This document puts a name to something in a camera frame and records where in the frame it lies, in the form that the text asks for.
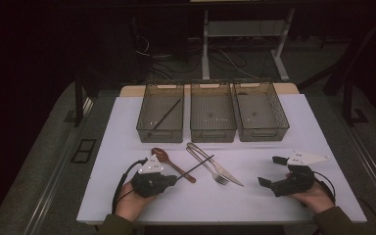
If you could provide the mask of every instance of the translucent storage tray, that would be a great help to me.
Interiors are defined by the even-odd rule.
[[[240,141],[281,141],[289,122],[270,82],[234,79],[234,106]]]
[[[183,82],[146,85],[136,129],[143,143],[182,143]]]
[[[237,126],[228,80],[192,80],[190,120],[192,142],[234,141]]]

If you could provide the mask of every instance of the person's left hand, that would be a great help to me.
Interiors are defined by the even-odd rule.
[[[121,198],[126,193],[133,190],[130,182],[127,182],[123,185],[118,195]],[[135,192],[131,192],[128,195],[124,196],[117,202],[115,215],[118,215],[122,218],[133,222],[136,218],[139,217],[139,214],[148,205],[150,202],[154,201],[157,196],[152,196],[149,198],[143,198]]]

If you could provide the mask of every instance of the gray floor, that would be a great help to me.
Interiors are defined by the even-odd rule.
[[[282,60],[291,78],[290,82],[299,84],[327,68],[346,49],[346,45],[330,45],[321,49],[319,44],[317,39],[287,42]],[[230,45],[229,49],[217,43],[211,44],[211,47],[224,51],[245,73],[223,63],[221,60],[225,56],[220,51],[211,50],[211,78],[249,77],[246,75],[248,73],[269,76],[275,82],[282,82],[268,51],[275,46],[274,41],[236,40]],[[188,61],[173,58],[161,60],[162,66],[154,65],[154,69],[161,71],[150,73],[148,79],[201,78],[201,64],[196,66],[199,59],[200,55],[197,54]],[[327,78],[301,90],[301,93],[306,95],[354,193],[376,211],[376,180],[361,160],[365,156],[371,156],[376,164],[376,110],[363,93],[355,89],[353,105],[364,112],[368,122],[348,127],[341,116],[342,93],[327,97],[322,92]],[[116,91],[102,91],[97,99],[89,103],[91,109],[85,113],[83,123],[74,127],[66,119],[74,109],[73,85],[67,87],[54,106],[2,205],[0,234],[96,234],[93,226],[79,223],[75,218],[117,94]],[[87,164],[70,163],[82,139],[96,139],[90,161]],[[121,172],[113,175],[117,177],[117,181],[120,176]],[[366,204],[360,204],[368,219],[362,226],[372,229],[376,234],[376,217]],[[284,228],[287,235],[311,234],[315,226],[296,224],[285,225]]]

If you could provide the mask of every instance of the spoon handle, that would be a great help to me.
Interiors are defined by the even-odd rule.
[[[170,166],[172,166],[174,169],[176,169],[176,171],[178,171],[178,173],[180,173],[181,175],[183,175],[191,183],[195,183],[197,181],[197,179],[195,179],[194,177],[192,177],[190,174],[185,174],[185,171],[183,169],[179,168],[178,165],[174,164],[173,162],[167,161],[166,163],[169,164]]]

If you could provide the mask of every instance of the hand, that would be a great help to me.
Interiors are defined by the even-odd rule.
[[[335,204],[328,197],[328,194],[317,182],[314,182],[309,190],[303,193],[291,194],[288,195],[288,197],[307,205],[307,207],[315,214],[335,207]]]
[[[133,190],[130,182],[127,182],[123,185],[118,195],[121,198],[126,193]],[[135,192],[131,192],[128,195],[124,196],[117,202],[115,215],[118,215],[122,218],[133,222],[136,218],[139,217],[139,214],[148,205],[150,202],[154,201],[157,196],[152,196],[149,198],[143,198]]]

